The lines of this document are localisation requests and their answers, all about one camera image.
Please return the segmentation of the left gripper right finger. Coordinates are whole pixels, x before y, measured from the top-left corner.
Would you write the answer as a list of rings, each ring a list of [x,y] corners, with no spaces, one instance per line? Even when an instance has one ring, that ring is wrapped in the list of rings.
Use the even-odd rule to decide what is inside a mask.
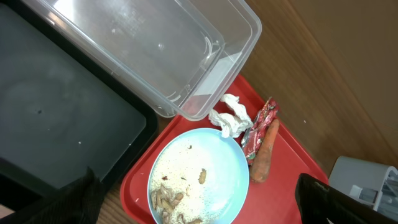
[[[305,173],[298,177],[295,201],[303,224],[397,224]]]

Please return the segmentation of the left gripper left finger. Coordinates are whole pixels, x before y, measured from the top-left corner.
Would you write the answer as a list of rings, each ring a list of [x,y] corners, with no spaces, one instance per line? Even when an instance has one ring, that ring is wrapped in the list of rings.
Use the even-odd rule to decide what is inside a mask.
[[[1,218],[1,224],[96,224],[104,185],[90,168],[53,195]]]

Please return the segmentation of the orange carrot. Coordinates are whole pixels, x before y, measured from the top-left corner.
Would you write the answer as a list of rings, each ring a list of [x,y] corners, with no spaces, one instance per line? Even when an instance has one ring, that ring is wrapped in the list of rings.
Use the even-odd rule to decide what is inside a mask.
[[[254,161],[249,169],[249,175],[252,181],[263,183],[269,176],[271,168],[272,150],[274,142],[279,130],[280,122],[275,119],[271,122],[262,144],[254,158]]]

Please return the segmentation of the red snack wrapper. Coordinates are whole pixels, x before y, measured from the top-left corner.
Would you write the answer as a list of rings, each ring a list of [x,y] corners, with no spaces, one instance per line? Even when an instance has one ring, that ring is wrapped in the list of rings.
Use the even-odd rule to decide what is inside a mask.
[[[262,140],[266,135],[267,128],[277,116],[278,110],[279,105],[273,97],[270,97],[262,109],[258,111],[257,116],[253,121],[253,126],[246,130],[241,140],[241,145],[249,166],[252,165],[262,144]]]

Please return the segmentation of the white tissue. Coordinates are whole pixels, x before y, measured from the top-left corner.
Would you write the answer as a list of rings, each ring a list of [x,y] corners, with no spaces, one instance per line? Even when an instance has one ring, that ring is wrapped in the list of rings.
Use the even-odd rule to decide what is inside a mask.
[[[225,103],[234,114],[219,113],[212,109],[209,114],[211,124],[221,128],[221,136],[223,138],[237,138],[245,130],[253,126],[252,119],[246,111],[246,107],[239,103],[239,97],[232,94],[224,94],[221,102]]]

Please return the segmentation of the light blue plate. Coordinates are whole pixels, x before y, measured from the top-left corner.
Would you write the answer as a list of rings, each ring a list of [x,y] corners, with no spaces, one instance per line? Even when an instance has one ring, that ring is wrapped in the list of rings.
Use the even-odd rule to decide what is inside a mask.
[[[198,128],[161,150],[150,170],[147,199],[156,223],[232,223],[248,188],[240,145],[217,129]]]

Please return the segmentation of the black tray bin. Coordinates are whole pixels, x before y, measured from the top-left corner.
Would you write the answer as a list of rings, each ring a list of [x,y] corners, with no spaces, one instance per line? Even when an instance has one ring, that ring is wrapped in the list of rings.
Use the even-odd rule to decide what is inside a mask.
[[[157,129],[147,104],[24,2],[1,2],[3,206],[23,209],[87,170],[109,190]]]

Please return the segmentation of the clear plastic bin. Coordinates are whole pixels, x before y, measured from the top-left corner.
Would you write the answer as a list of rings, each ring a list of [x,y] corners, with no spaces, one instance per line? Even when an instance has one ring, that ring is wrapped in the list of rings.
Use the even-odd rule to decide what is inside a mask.
[[[35,0],[27,5],[159,115],[203,119],[261,32],[243,0]]]

